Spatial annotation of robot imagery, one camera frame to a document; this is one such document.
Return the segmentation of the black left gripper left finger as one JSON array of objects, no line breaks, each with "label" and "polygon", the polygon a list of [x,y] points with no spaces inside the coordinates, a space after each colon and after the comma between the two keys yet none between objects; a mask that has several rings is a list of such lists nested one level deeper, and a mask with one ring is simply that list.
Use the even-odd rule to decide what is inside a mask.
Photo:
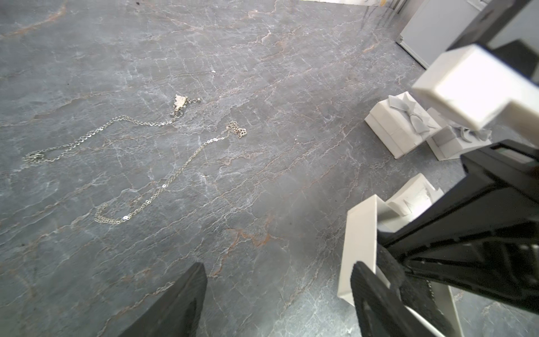
[{"label": "black left gripper left finger", "polygon": [[122,336],[195,336],[207,289],[203,263],[194,263]]}]

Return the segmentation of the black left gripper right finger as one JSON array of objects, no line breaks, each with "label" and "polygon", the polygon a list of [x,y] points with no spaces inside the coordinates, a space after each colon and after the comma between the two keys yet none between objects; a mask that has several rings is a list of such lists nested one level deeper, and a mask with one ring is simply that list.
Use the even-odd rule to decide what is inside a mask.
[{"label": "black left gripper right finger", "polygon": [[365,263],[354,264],[350,284],[362,336],[433,335]]}]

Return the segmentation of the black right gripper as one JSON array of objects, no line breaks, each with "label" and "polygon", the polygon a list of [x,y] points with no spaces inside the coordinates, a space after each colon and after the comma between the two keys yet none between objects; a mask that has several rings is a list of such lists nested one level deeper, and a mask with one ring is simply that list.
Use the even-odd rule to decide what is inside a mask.
[{"label": "black right gripper", "polygon": [[460,159],[466,177],[378,241],[414,277],[538,313],[538,149],[504,140]]}]

